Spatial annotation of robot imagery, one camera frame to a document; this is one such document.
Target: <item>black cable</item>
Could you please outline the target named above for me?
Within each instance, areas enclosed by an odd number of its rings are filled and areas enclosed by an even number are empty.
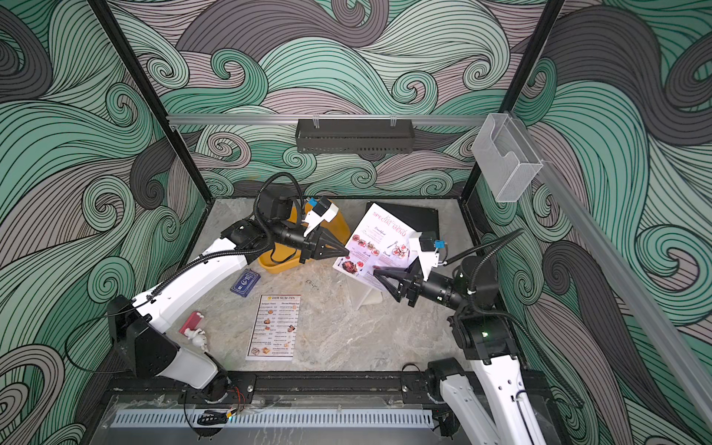
[[[408,363],[406,363],[405,365],[403,365],[403,367],[401,368],[401,372],[405,371],[405,369],[406,369],[408,366],[415,366],[415,369],[417,369],[418,372],[420,372],[421,374],[423,374],[423,372],[420,370],[420,366],[416,365],[416,364],[413,363],[413,362],[408,362]]]
[[[99,316],[97,316],[97,317],[90,318],[89,320],[86,320],[85,322],[79,323],[78,325],[76,325],[76,326],[74,327],[74,329],[72,329],[72,331],[69,332],[69,335],[67,335],[67,338],[64,339],[64,354],[65,354],[65,356],[67,357],[67,361],[68,361],[69,363],[71,363],[75,368],[77,368],[77,369],[79,369],[79,370],[82,370],[82,371],[84,371],[84,372],[90,372],[90,373],[92,373],[92,374],[108,375],[108,374],[119,374],[119,373],[121,373],[121,372],[130,371],[130,370],[120,370],[120,371],[94,371],[94,370],[89,370],[89,369],[87,369],[87,368],[85,368],[85,367],[81,367],[81,366],[77,365],[77,363],[76,363],[74,360],[72,360],[72,357],[69,355],[69,349],[71,349],[72,346],[74,346],[74,345],[69,345],[69,339],[70,339],[70,338],[72,337],[72,335],[74,335],[74,333],[77,332],[77,331],[79,330],[79,328],[81,328],[82,326],[86,326],[86,325],[88,325],[89,323],[95,322],[95,321],[97,321],[97,320],[101,320],[102,318],[108,318],[108,317],[113,317],[113,316],[115,316],[115,315],[123,315],[123,314],[129,313],[129,312],[132,312],[132,311],[134,311],[134,310],[140,308],[141,306],[143,306],[143,305],[145,305],[145,304],[148,304],[148,303],[150,303],[150,302],[151,302],[151,300],[146,300],[146,301],[144,301],[143,303],[139,304],[138,306],[132,307],[131,309],[122,310],[122,311],[120,311],[120,312],[116,312],[116,313],[113,313],[113,314],[99,315]]]
[[[522,324],[521,321],[514,315],[510,314],[509,312],[506,312],[504,310],[484,310],[481,309],[477,304],[473,304],[474,302],[474,295],[468,295],[468,302],[470,303],[470,309],[472,309],[474,312],[480,314],[480,315],[488,315],[488,316],[493,316],[493,317],[500,317],[500,318],[505,318],[509,321],[512,322],[513,325],[515,325],[521,332],[524,334],[524,336],[529,340],[529,343],[532,344],[534,347],[534,350],[539,354],[539,357],[541,360],[544,362],[544,365],[551,371],[551,373],[554,375],[554,378],[561,384],[561,386],[564,388],[564,390],[571,396],[572,399],[576,402],[576,405],[569,405],[573,408],[576,409],[581,409],[583,408],[583,399],[581,399],[581,396],[571,387],[569,382],[566,381],[566,379],[561,375],[559,372],[559,369],[554,366],[554,364],[551,362],[551,359],[549,356],[546,354],[544,349],[542,349],[541,346],[539,346],[539,343],[534,340],[534,337],[529,333],[527,328],[524,327],[524,324]]]
[[[479,271],[482,269],[482,265],[485,263],[485,261],[488,261],[489,258],[492,257],[497,251],[501,250],[504,246],[509,244],[514,238],[520,236],[524,232],[524,229],[519,228],[513,232],[510,232],[509,234],[502,236],[499,238],[499,244],[494,246],[492,250],[487,253],[483,258],[482,261],[475,267],[475,270],[472,271],[472,275],[469,277],[468,280],[468,290],[469,291],[475,291],[475,280],[477,279],[477,274]],[[504,310],[484,310],[477,306],[477,300],[475,298],[475,293],[468,293],[467,295],[467,302],[472,309],[473,312],[478,313],[480,315],[489,315],[489,316],[494,316],[494,317],[500,317],[500,318],[505,318],[509,321],[512,322],[513,325],[515,325],[521,332],[524,334],[524,336],[529,340],[529,343],[532,344],[534,347],[534,350],[539,354],[539,357],[541,360],[544,362],[544,365],[551,371],[551,373],[554,375],[554,378],[563,386],[564,390],[569,393],[569,395],[576,401],[576,405],[574,408],[576,409],[581,409],[583,408],[584,402],[583,399],[578,395],[578,393],[569,385],[569,382],[566,381],[566,379],[561,375],[559,372],[559,369],[554,366],[554,364],[551,362],[549,359],[549,356],[546,354],[544,349],[542,349],[541,346],[539,346],[539,343],[534,340],[534,337],[529,333],[527,328],[524,327],[524,324],[522,324],[521,321],[514,315],[510,314],[509,312],[506,312]]]
[[[272,262],[275,263],[275,264],[284,264],[284,263],[286,263],[287,261],[289,261],[289,260],[291,260],[292,258],[294,258],[294,255],[297,254],[297,249],[295,248],[295,249],[294,249],[294,252],[292,252],[292,254],[291,254],[290,256],[288,256],[287,258],[285,258],[285,259],[283,259],[283,260],[281,260],[281,261],[277,261],[276,259],[274,259],[274,252],[275,252],[276,250],[277,250],[277,247],[275,246],[275,248],[272,249],[272,253],[269,254],[269,259],[270,259],[270,261],[272,261]]]
[[[449,255],[448,251],[447,251],[447,243],[445,243],[444,249],[445,249],[445,259],[447,259],[447,256]],[[441,263],[440,266],[445,266],[445,260],[441,261],[440,263]]]
[[[527,419],[524,417],[524,411],[522,411],[522,406],[519,405],[519,394],[521,394],[521,393],[526,394],[526,391],[524,389],[520,389],[519,391],[517,391],[517,394],[514,395],[514,400],[515,400],[515,402],[517,402],[517,408],[519,409],[519,417],[521,417],[522,422],[524,422],[524,429],[527,430],[527,436],[529,436],[529,442],[531,442],[532,445],[534,445],[534,438],[532,437],[532,434],[529,431],[529,425],[527,424]]]
[[[478,246],[471,247],[471,248],[469,248],[469,249],[467,249],[467,250],[465,250],[465,251],[462,251],[462,252],[458,253],[457,255],[453,256],[452,258],[445,258],[445,259],[443,260],[443,264],[442,264],[442,265],[443,265],[443,266],[447,266],[448,264],[454,263],[454,262],[457,261],[457,260],[461,260],[461,259],[465,258],[465,257],[468,256],[468,255],[471,255],[471,254],[473,254],[473,253],[475,253],[475,252],[477,252],[477,251],[482,250],[483,248],[488,248],[489,246],[493,246],[493,245],[497,244],[498,242],[502,241],[502,239],[504,239],[505,237],[507,237],[507,235],[500,236],[499,238],[494,239],[494,240],[492,240],[492,241],[489,241],[488,243],[479,244]]]
[[[197,424],[201,426],[214,426],[227,424],[229,418],[227,417],[227,412],[215,411],[214,409],[207,409],[203,414],[198,417]]]
[[[186,411],[185,406],[187,405],[188,402],[188,394],[185,394],[185,399],[183,399],[183,415],[185,416],[185,421],[188,422],[188,426],[190,426],[190,429],[193,430],[195,434],[198,435],[198,440],[202,437],[198,430],[193,426],[193,424],[190,422],[190,419],[188,419],[188,411]]]
[[[257,225],[259,228],[262,230],[262,232],[265,234],[266,242],[264,243],[264,247],[259,247],[259,248],[250,248],[250,249],[241,249],[241,250],[228,250],[228,251],[218,251],[218,252],[213,252],[213,253],[208,253],[207,255],[200,256],[193,261],[190,261],[188,264],[185,266],[181,267],[178,269],[173,275],[171,275],[169,278],[166,278],[163,280],[158,286],[154,288],[154,290],[151,292],[151,296],[155,297],[156,295],[159,295],[170,283],[176,280],[179,276],[181,276],[183,273],[188,271],[189,269],[204,263],[205,261],[211,260],[213,258],[220,258],[221,256],[233,256],[233,255],[261,255],[262,253],[265,253],[269,251],[270,249],[274,248],[274,235],[272,234],[272,231],[269,229],[267,226],[267,223],[262,217],[262,213],[259,211],[259,204],[260,204],[260,197],[262,195],[262,192],[272,184],[275,179],[279,177],[288,177],[292,183],[294,183],[294,187],[297,189],[297,193],[299,194],[299,202],[304,207],[304,196],[302,195],[302,191],[299,188],[299,183],[297,182],[297,179],[291,174],[287,172],[279,172],[275,173],[272,176],[270,176],[264,184],[262,184],[262,187],[260,187],[259,191],[257,192],[257,197],[255,198],[254,203],[252,204],[252,212],[254,213],[255,216],[255,221],[257,222]]]
[[[482,261],[480,261],[480,263],[477,265],[477,267],[475,267],[475,270],[472,271],[472,275],[470,275],[470,278],[468,280],[468,283],[467,283],[467,290],[469,291],[468,295],[467,295],[468,299],[470,299],[470,297],[472,297],[472,301],[474,301],[474,295],[470,294],[470,292],[475,291],[475,280],[477,279],[477,274],[480,272],[480,270],[482,270],[482,266],[484,266],[485,262],[489,261],[489,259],[492,258],[492,255],[497,253],[500,249],[502,249],[504,246],[509,244],[514,238],[516,238],[517,236],[520,236],[523,233],[524,233],[524,229],[519,228],[513,232],[510,232],[509,234],[506,234],[505,236],[502,236],[501,238],[499,238],[500,239],[499,243],[496,246],[494,246],[492,248],[492,250],[489,251],[489,253],[487,253],[482,258]]]
[[[461,271],[462,266],[457,266],[452,270],[452,279],[454,280],[457,274]]]

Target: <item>white figurine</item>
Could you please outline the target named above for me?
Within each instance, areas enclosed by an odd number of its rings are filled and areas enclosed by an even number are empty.
[[[203,352],[208,352],[208,338],[205,336],[204,330],[201,328],[197,328],[196,330],[187,328],[183,335],[188,337],[193,345],[199,347]]]

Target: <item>aluminum rail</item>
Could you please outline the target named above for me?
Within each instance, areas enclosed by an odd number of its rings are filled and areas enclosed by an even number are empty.
[[[258,113],[187,113],[168,115],[170,125],[297,125],[299,119],[410,119],[413,125],[480,127],[486,115],[264,115]]]

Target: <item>dim sum inn menu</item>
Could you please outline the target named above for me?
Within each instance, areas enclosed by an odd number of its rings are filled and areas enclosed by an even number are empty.
[[[334,268],[361,283],[387,292],[373,276],[373,270],[381,267],[405,269],[410,266],[417,257],[408,245],[408,238],[414,232],[403,221],[372,204],[346,243],[349,256],[337,258]]]
[[[262,295],[247,360],[292,360],[301,295]]]

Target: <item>yellow tray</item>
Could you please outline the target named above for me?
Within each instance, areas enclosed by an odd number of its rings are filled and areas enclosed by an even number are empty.
[[[312,206],[307,203],[305,211],[310,211],[311,209]],[[294,207],[292,207],[292,214],[289,217],[289,221],[297,221],[297,209],[295,209]],[[336,236],[336,239],[341,241],[341,244],[346,244],[346,241],[349,240],[349,236],[351,236],[351,230],[349,229],[348,224],[346,224],[344,216],[340,212],[337,213],[336,216],[334,216],[334,219],[332,219],[331,222],[324,221],[321,223],[321,226],[325,229],[329,229],[329,231],[331,231],[331,233]],[[287,258],[292,253],[294,253],[294,258],[289,261],[285,261],[282,264],[274,263],[270,259],[272,251],[265,252],[260,255],[258,262],[260,263],[260,266],[264,267],[265,270],[267,270],[269,273],[284,272],[288,269],[291,269],[292,267],[299,266],[299,255],[301,254],[301,251],[292,247],[287,247],[284,244],[276,244],[274,255],[272,255],[272,257],[275,258],[277,261]]]

